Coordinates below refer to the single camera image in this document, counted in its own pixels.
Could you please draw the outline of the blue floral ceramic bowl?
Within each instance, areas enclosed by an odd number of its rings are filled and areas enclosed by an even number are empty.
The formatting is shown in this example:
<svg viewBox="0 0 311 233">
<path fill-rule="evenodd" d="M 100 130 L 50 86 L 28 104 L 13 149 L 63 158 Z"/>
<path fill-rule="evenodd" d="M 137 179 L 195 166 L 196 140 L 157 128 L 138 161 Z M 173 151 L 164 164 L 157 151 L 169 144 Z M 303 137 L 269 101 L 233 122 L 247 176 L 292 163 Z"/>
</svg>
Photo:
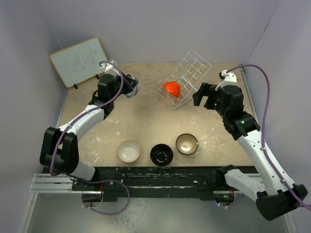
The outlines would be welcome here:
<svg viewBox="0 0 311 233">
<path fill-rule="evenodd" d="M 139 80 L 135 76 L 131 74 L 128 74 L 126 76 L 132 81 L 132 84 L 131 84 L 132 89 L 136 86 L 140 87 Z"/>
</svg>

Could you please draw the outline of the orange plastic bowl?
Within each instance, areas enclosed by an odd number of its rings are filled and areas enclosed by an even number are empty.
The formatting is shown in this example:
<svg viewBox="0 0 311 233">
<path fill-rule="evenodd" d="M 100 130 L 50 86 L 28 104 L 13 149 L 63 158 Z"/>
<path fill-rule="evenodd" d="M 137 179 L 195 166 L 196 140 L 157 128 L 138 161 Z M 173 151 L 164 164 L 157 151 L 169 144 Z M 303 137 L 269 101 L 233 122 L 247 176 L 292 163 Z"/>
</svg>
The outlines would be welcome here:
<svg viewBox="0 0 311 233">
<path fill-rule="evenodd" d="M 170 81 L 163 84 L 164 89 L 172 96 L 179 98 L 181 94 L 180 85 L 176 81 Z"/>
</svg>

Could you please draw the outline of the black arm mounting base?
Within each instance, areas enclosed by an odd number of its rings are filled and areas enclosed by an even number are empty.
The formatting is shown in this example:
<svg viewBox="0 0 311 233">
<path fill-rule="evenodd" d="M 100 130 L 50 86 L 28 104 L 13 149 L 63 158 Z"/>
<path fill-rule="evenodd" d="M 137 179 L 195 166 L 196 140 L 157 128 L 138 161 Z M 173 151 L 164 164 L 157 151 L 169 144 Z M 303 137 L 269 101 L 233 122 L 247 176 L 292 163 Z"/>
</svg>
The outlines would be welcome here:
<svg viewBox="0 0 311 233">
<path fill-rule="evenodd" d="M 70 176 L 74 191 L 101 191 L 96 198 L 114 202 L 118 198 L 195 198 L 232 202 L 233 195 L 221 197 L 220 192 L 235 192 L 237 186 L 226 184 L 224 171 L 218 166 L 179 167 L 96 167 L 96 178 L 83 181 Z"/>
</svg>

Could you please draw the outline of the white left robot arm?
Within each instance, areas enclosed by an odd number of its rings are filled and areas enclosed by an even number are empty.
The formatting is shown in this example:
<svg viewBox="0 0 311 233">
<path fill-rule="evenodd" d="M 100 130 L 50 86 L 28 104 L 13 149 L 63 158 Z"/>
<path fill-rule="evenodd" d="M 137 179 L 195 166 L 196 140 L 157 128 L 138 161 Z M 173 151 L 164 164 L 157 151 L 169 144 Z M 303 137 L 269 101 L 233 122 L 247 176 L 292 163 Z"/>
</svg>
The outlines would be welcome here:
<svg viewBox="0 0 311 233">
<path fill-rule="evenodd" d="M 120 95 L 128 98 L 138 92 L 139 81 L 132 75 L 104 74 L 86 108 L 73 120 L 58 128 L 49 127 L 43 137 L 39 161 L 51 175 L 66 174 L 83 180 L 88 190 L 100 185 L 96 169 L 79 158 L 78 142 L 95 125 L 105 120 Z"/>
</svg>

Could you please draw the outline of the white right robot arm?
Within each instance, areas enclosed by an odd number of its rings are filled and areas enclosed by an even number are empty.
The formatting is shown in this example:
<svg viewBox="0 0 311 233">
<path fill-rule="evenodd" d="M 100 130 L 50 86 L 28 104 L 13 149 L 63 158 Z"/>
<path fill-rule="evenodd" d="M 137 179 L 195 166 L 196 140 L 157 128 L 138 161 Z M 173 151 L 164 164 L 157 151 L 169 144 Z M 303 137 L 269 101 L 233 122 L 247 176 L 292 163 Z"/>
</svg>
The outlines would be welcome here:
<svg viewBox="0 0 311 233">
<path fill-rule="evenodd" d="M 217 87 L 202 83 L 192 97 L 195 106 L 200 105 L 203 97 L 207 98 L 204 107 L 221 116 L 225 130 L 245 150 L 261 177 L 260 182 L 255 181 L 228 165 L 217 171 L 217 186 L 221 190 L 233 187 L 241 191 L 255 202 L 268 221 L 297 209 L 308 191 L 288 176 L 265 144 L 258 122 L 244 110 L 242 90 L 236 85 Z"/>
</svg>

